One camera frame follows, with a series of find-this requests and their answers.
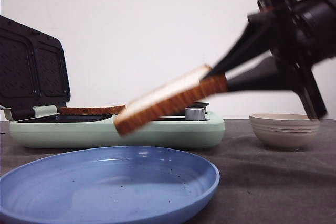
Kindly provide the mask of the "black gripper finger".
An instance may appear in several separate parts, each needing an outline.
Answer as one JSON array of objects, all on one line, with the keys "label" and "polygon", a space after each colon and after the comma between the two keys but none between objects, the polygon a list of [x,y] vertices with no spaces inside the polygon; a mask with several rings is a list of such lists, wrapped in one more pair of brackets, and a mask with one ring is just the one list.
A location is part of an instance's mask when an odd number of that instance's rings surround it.
[{"label": "black gripper finger", "polygon": [[[280,44],[277,16],[273,12],[252,14],[241,37],[226,56],[221,59],[203,79],[225,74],[247,61],[275,49]],[[290,67],[275,56],[269,56],[259,65],[236,77],[234,80],[286,80]]]},{"label": "black gripper finger", "polygon": [[300,93],[302,91],[302,83],[296,71],[272,56],[262,60],[256,67],[229,79],[227,87],[229,92],[292,90]]}]

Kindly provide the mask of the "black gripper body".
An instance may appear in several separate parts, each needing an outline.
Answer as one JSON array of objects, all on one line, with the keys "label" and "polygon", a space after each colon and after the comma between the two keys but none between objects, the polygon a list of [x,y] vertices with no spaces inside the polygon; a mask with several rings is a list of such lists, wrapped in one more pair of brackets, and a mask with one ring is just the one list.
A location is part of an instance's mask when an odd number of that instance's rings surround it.
[{"label": "black gripper body", "polygon": [[258,6],[261,13],[277,16],[281,35],[275,55],[296,71],[307,116],[324,117],[327,109],[312,67],[335,57],[335,0],[258,0]]}]

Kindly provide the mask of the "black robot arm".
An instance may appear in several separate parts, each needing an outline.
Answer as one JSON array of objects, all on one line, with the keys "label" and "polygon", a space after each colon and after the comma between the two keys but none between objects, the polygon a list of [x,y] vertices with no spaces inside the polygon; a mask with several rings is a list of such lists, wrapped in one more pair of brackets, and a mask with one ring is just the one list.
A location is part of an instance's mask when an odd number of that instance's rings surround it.
[{"label": "black robot arm", "polygon": [[310,119],[327,109],[312,67],[335,56],[335,0],[258,0],[259,12],[201,85],[207,95],[291,90]]}]

